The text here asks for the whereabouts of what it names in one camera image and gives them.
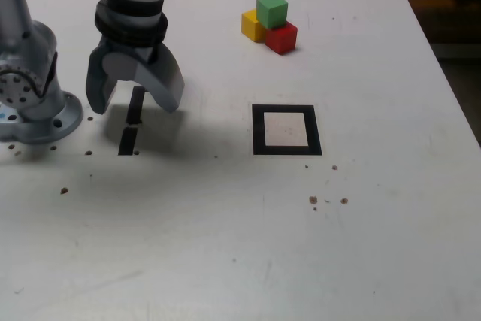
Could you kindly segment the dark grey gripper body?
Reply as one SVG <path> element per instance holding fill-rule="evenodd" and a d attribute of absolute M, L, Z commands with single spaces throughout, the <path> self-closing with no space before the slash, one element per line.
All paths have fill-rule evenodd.
<path fill-rule="evenodd" d="M 98 45 L 101 49 L 101 65 L 147 64 L 152 58 L 156 58 L 156 45 L 142 44 L 140 41 L 132 39 L 114 40 L 102 36 Z"/>

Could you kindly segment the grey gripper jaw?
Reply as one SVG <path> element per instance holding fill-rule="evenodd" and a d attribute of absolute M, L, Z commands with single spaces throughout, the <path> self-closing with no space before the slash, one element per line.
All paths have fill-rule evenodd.
<path fill-rule="evenodd" d="M 184 90 L 184 79 L 180 67 L 171 51 L 157 45 L 156 58 L 147 64 L 103 65 L 114 80 L 133 81 L 141 85 L 163 110 L 172 113 L 180 106 Z"/>
<path fill-rule="evenodd" d="M 111 47 L 108 44 L 99 44 L 89 58 L 86 95 L 90 107 L 97 114 L 106 112 L 117 84 L 103 68 L 103 59 L 110 51 Z"/>

